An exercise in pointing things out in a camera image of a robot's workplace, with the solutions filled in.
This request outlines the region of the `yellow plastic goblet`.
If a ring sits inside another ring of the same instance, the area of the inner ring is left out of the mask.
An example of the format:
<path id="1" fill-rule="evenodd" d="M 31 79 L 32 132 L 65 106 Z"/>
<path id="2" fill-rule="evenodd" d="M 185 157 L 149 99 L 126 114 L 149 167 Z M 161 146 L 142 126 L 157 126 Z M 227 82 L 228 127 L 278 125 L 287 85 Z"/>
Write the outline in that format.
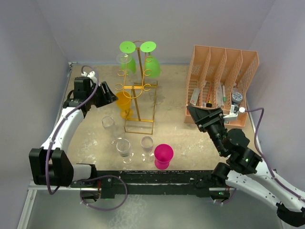
<path id="1" fill-rule="evenodd" d="M 121 118 L 132 118 L 133 111 L 131 109 L 131 99 L 129 98 L 130 94 L 128 92 L 118 92 L 116 96 L 118 98 L 116 105 L 120 110 Z"/>

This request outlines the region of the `large green wine glass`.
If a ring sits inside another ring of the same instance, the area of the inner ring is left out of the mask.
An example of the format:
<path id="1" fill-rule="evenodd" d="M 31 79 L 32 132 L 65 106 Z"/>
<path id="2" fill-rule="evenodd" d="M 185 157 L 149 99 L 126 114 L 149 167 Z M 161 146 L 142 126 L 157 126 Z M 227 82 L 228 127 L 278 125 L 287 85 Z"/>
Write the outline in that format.
<path id="1" fill-rule="evenodd" d="M 161 73 L 159 61 L 152 55 L 156 47 L 153 41 L 146 41 L 140 45 L 140 50 L 145 53 L 144 75 L 151 78 L 156 78 Z"/>

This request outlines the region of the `small green wine glass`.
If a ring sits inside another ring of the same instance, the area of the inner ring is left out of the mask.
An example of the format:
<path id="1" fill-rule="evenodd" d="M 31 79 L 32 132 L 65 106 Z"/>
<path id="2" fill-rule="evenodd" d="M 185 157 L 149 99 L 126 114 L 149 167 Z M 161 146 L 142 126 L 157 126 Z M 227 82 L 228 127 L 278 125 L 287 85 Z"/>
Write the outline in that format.
<path id="1" fill-rule="evenodd" d="M 136 73 L 136 63 L 132 53 L 136 50 L 136 45 L 132 41 L 123 41 L 120 46 L 122 56 L 119 58 L 122 70 L 127 72 Z"/>

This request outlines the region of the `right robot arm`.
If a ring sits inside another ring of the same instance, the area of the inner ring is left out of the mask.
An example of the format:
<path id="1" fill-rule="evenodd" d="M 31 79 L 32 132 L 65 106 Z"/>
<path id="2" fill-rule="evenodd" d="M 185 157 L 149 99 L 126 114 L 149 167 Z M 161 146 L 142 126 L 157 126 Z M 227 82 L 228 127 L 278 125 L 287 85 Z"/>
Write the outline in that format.
<path id="1" fill-rule="evenodd" d="M 199 131 L 208 133 L 225 163 L 218 163 L 212 172 L 212 182 L 222 187 L 233 186 L 276 209 L 285 223 L 300 227 L 305 224 L 305 193 L 283 179 L 266 161 L 260 151 L 248 147 L 249 139 L 242 129 L 227 130 L 226 121 L 246 112 L 244 107 L 232 105 L 229 114 L 221 108 L 206 109 L 188 105 Z"/>

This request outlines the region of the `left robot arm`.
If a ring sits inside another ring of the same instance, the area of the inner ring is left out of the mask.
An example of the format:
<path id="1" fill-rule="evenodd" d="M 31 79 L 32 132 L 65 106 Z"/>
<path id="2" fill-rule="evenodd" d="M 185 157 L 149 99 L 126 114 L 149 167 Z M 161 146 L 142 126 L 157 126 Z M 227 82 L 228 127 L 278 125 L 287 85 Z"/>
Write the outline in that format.
<path id="1" fill-rule="evenodd" d="M 74 89 L 63 104 L 61 116 L 47 140 L 29 153 L 33 181 L 36 185 L 67 187 L 81 180 L 87 187 L 98 182 L 91 164 L 73 165 L 66 152 L 78 126 L 92 106 L 100 108 L 117 101 L 106 82 L 99 82 L 95 72 L 74 79 Z"/>

